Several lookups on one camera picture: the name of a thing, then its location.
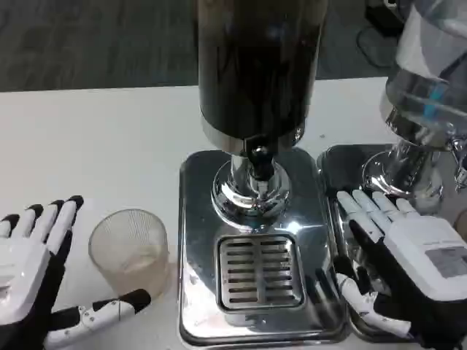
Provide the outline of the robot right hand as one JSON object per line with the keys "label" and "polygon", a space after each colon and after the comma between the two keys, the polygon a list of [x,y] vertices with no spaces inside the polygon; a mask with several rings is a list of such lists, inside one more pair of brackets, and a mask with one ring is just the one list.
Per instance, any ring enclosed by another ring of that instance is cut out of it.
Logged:
{"label": "robot right hand", "polygon": [[369,326],[424,349],[461,349],[466,339],[466,242],[448,221],[421,215],[382,192],[339,191],[336,198],[367,262],[388,290],[347,256],[333,260],[336,284]]}

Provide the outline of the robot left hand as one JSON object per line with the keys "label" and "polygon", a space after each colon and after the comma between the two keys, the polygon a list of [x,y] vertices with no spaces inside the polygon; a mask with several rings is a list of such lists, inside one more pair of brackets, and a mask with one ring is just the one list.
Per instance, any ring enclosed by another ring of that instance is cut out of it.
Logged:
{"label": "robot left hand", "polygon": [[61,349],[143,311],[145,289],[54,310],[66,272],[80,195],[33,204],[1,219],[1,348]]}

